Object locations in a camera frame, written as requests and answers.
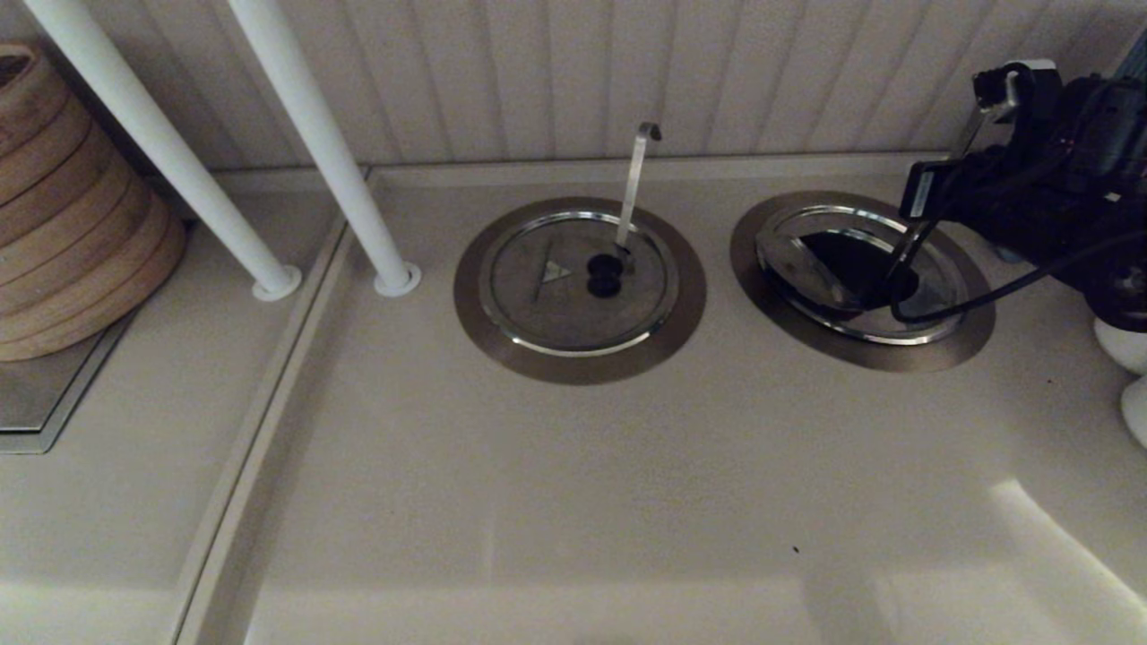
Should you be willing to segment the white metal pole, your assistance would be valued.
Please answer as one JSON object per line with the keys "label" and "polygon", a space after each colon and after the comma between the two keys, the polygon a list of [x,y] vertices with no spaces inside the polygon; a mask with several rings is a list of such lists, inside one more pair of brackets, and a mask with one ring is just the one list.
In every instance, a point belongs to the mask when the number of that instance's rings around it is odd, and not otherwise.
{"label": "white metal pole", "polygon": [[278,0],[227,0],[237,26],[270,78],[289,119],[341,213],[375,270],[374,289],[397,298],[418,288],[421,270],[404,261],[360,172],[348,139],[323,98],[298,37]]}
{"label": "white metal pole", "polygon": [[258,236],[86,5],[81,0],[21,1],[177,195],[253,278],[253,297],[274,302],[298,290],[301,269],[280,262]]}

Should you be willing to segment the flat steel counter plate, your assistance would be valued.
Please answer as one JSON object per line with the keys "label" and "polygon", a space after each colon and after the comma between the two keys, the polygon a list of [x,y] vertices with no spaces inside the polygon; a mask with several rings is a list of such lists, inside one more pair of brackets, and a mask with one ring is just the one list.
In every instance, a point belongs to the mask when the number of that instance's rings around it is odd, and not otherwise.
{"label": "flat steel counter plate", "polygon": [[41,456],[53,449],[136,314],[134,309],[65,350],[0,363],[0,456]]}

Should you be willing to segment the stacked bamboo steamer baskets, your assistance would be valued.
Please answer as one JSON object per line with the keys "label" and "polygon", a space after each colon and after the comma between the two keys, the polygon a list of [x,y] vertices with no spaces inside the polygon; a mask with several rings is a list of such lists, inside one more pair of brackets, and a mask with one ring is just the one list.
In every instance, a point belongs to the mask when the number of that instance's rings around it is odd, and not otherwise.
{"label": "stacked bamboo steamer baskets", "polygon": [[46,53],[0,42],[0,363],[65,350],[143,303],[187,230]]}

